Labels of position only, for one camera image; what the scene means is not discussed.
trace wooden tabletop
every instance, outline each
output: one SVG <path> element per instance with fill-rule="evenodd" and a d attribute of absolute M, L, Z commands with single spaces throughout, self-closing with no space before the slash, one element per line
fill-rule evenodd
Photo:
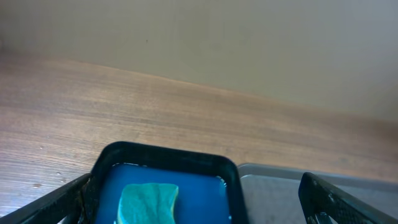
<path fill-rule="evenodd" d="M 70 60 L 0 55 L 0 216 L 89 172 L 115 141 L 398 183 L 397 124 Z"/>

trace gray tray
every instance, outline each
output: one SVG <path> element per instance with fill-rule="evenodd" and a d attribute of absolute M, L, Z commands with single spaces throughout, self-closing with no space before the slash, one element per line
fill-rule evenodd
<path fill-rule="evenodd" d="M 238 171 L 251 224 L 305 223 L 298 192 L 303 173 L 311 171 L 258 164 L 242 164 Z M 398 219 L 398 185 L 312 173 Z"/>

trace wall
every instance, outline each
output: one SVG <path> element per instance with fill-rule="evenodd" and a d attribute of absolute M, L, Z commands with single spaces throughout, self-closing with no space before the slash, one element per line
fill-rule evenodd
<path fill-rule="evenodd" d="M 398 2 L 4 0 L 6 49 L 398 121 Z"/>

